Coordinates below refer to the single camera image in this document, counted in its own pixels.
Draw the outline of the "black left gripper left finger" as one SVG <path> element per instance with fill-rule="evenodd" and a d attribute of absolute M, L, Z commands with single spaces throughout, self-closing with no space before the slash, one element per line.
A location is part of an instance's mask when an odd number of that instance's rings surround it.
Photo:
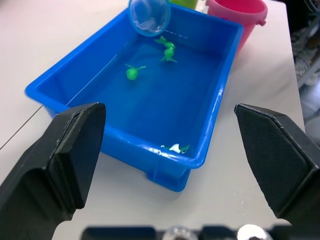
<path fill-rule="evenodd" d="M 0 186 L 0 237 L 50 240 L 84 208 L 100 154 L 106 106 L 89 103 L 57 114 Z"/>

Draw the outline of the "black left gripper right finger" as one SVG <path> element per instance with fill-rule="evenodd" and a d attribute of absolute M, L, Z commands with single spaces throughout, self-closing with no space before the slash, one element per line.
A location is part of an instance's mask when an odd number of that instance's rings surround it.
<path fill-rule="evenodd" d="M 274 240 L 320 238 L 320 148 L 285 114 L 238 103 L 234 107 L 250 169 L 278 219 Z"/>

